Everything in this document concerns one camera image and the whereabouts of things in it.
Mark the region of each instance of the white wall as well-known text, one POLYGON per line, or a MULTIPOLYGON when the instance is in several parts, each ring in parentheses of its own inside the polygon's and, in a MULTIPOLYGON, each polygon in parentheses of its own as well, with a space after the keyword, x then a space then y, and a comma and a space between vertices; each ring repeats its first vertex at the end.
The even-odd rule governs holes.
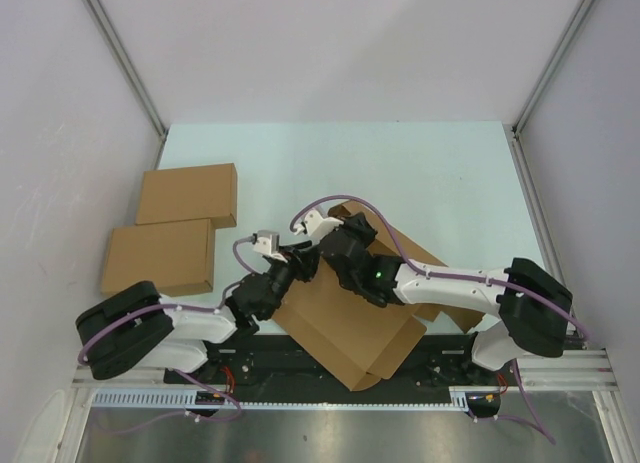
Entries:
POLYGON ((579 0, 104 0, 172 123, 512 123, 579 0))
POLYGON ((158 141, 81 0, 0 0, 0 460, 67 388, 158 141))
POLYGON ((578 315, 640 429, 640 0, 601 0, 524 132, 578 315))

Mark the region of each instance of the gray wall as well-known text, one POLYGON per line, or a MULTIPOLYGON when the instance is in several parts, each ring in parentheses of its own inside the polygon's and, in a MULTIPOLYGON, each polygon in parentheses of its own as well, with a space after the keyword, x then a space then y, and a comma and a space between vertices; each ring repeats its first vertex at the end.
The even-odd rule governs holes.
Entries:
POLYGON ((74 320, 100 300, 109 230, 131 214, 158 141, 81 0, 0 0, 0 28, 0 461, 11 461, 69 386, 74 320))
POLYGON ((640 0, 600 0, 523 135, 576 311, 640 428, 640 0))

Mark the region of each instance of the white table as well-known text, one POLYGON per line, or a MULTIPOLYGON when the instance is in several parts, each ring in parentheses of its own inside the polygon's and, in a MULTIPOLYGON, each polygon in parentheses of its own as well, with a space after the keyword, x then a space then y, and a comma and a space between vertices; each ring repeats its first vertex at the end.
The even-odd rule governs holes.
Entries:
MULTIPOLYGON (((185 300, 219 302, 222 288, 244 274, 234 240, 272 229, 294 241, 291 217, 337 193, 369 200, 450 266, 505 267, 514 256, 542 265, 499 122, 173 125, 159 168, 228 162, 238 171, 238 226, 216 233, 213 293, 185 300)), ((266 269, 244 250, 250 264, 266 269)), ((428 327, 430 334, 458 331, 446 315, 428 327)), ((282 330, 263 322, 261 331, 282 330)))

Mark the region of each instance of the brown box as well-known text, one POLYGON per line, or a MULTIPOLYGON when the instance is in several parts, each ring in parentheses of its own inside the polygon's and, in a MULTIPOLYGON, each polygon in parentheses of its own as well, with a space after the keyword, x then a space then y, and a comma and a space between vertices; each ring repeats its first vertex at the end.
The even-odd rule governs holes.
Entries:
POLYGON ((233 163, 147 171, 136 224, 208 218, 216 228, 234 227, 237 180, 233 163))
POLYGON ((213 288, 214 240, 210 220, 115 228, 101 291, 113 295, 150 280, 169 296, 209 292, 213 288))
MULTIPOLYGON (((396 255, 380 219, 362 205, 349 201, 332 208, 329 214, 347 216, 360 211, 378 230, 376 241, 369 247, 371 252, 396 255)), ((405 235, 396 233, 411 258, 442 265, 405 235)), ((358 391, 370 388, 380 379, 391 378, 424 335, 426 327, 414 315, 432 320, 445 308, 440 305, 379 308, 340 288, 335 272, 321 261, 311 282, 295 281, 291 285, 273 320, 347 388, 358 391)), ((482 318, 481 313, 468 310, 447 313, 465 331, 482 318)))

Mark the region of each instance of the reflective floor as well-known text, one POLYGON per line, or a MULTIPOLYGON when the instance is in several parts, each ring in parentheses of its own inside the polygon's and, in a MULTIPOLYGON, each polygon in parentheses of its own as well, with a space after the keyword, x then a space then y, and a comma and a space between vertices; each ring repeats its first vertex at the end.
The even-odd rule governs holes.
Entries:
MULTIPOLYGON (((112 462, 612 462, 590 393, 538 393, 540 416, 558 440, 511 422, 479 423, 463 413, 366 411, 246 412, 231 423, 182 416, 127 436, 112 430, 164 411, 92 410, 78 463, 112 462)), ((503 414, 529 416, 509 393, 503 414)))

